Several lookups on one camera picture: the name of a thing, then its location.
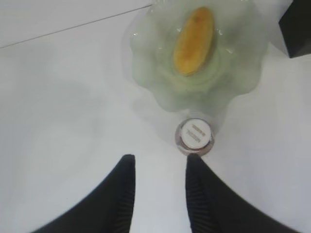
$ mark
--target jar lid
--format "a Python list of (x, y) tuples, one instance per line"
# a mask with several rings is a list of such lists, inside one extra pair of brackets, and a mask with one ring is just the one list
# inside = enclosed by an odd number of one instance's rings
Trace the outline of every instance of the jar lid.
[(176, 130), (177, 147), (185, 154), (197, 153), (200, 156), (208, 153), (214, 144), (209, 124), (200, 118), (183, 121)]

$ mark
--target mango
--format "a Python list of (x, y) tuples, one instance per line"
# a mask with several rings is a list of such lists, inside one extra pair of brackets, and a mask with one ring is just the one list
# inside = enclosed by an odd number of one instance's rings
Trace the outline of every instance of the mango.
[(198, 8), (187, 20), (174, 48), (173, 62), (178, 72), (188, 76), (200, 69), (210, 53), (213, 35), (212, 12)]

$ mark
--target white surface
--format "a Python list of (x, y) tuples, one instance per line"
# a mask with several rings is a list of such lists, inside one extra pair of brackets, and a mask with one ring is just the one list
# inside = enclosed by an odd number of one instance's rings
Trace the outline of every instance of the white surface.
[(0, 47), (150, 3), (150, 0), (0, 0)]
[[(190, 233), (186, 158), (173, 145), (184, 116), (163, 112), (128, 82), (127, 28), (137, 14), (0, 49), (1, 233), (26, 233), (62, 214), (126, 153), (137, 161), (131, 232)], [(310, 64), (311, 56), (289, 59), (270, 45), (258, 88), (231, 102), (204, 157), (238, 194), (304, 233)]]
[(210, 137), (210, 127), (201, 119), (191, 119), (181, 128), (181, 139), (190, 149), (197, 150), (205, 147), (210, 141)]

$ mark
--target green glass bowl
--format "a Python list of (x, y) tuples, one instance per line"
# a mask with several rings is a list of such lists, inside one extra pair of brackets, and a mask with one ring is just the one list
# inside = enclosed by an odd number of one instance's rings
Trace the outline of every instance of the green glass bowl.
[[(183, 76), (174, 68), (173, 50), (183, 25), (201, 6), (214, 15), (211, 55), (198, 72)], [(250, 0), (157, 0), (131, 36), (132, 75), (163, 109), (214, 116), (257, 86), (267, 44)]]

